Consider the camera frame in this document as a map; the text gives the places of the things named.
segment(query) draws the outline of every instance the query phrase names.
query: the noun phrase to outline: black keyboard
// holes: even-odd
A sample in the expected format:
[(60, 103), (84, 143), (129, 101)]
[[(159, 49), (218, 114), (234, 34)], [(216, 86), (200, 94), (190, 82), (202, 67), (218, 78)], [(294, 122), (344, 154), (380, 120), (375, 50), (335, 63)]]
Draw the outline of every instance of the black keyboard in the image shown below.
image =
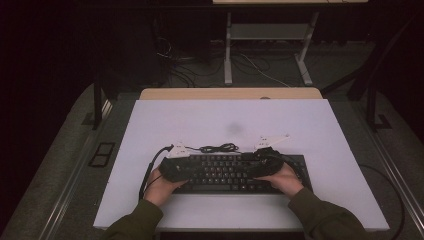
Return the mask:
[[(249, 158), (248, 154), (204, 154), (191, 155), (191, 159), (200, 160), (202, 167), (193, 174), (193, 177), (182, 187), (176, 189), (176, 194), (206, 193), (206, 194), (282, 194), (271, 186), (268, 181), (260, 181), (247, 177), (240, 172), (238, 166), (257, 165), (258, 161)], [(302, 184), (312, 190), (308, 169), (303, 155), (286, 155), (295, 166), (302, 171), (299, 175)]]

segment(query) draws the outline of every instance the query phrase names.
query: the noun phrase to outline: sleeve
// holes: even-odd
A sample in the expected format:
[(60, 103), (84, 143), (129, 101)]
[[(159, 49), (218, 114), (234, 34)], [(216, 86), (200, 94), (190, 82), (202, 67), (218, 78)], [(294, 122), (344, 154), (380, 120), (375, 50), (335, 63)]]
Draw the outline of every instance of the sleeve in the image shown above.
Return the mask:
[(370, 239), (359, 220), (349, 210), (321, 201), (303, 188), (290, 201), (289, 208), (302, 223), (306, 234), (320, 239)]
[(102, 240), (151, 240), (162, 211), (153, 203), (140, 200), (134, 211), (113, 223), (102, 235)]

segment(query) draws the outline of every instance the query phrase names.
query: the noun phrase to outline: person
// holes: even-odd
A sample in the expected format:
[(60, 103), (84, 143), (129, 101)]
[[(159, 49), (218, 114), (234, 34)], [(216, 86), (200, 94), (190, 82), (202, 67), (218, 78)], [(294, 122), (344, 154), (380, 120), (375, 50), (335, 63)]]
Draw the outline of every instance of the person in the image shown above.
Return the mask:
[[(312, 239), (370, 239), (359, 220), (350, 211), (320, 200), (305, 188), (293, 169), (284, 164), (274, 175), (257, 178), (271, 182), (290, 199), (288, 207), (299, 218), (306, 235)], [(156, 168), (150, 174), (144, 199), (134, 211), (113, 223), (103, 240), (152, 239), (163, 213), (160, 210), (172, 192), (185, 182), (172, 183), (161, 177)]]

